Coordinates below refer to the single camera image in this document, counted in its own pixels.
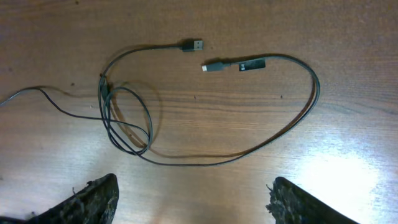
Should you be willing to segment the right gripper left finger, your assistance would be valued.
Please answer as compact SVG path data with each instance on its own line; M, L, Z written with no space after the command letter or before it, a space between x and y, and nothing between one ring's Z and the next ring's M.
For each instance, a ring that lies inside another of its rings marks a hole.
M1 217L1 223L111 224L119 200L117 176L113 173L87 182L87 186L58 205L28 220Z

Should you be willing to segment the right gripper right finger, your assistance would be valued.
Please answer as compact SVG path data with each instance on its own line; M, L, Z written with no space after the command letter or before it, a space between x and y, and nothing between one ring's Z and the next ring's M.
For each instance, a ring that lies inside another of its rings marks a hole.
M276 224L356 223L285 177L276 177L269 190L266 209Z

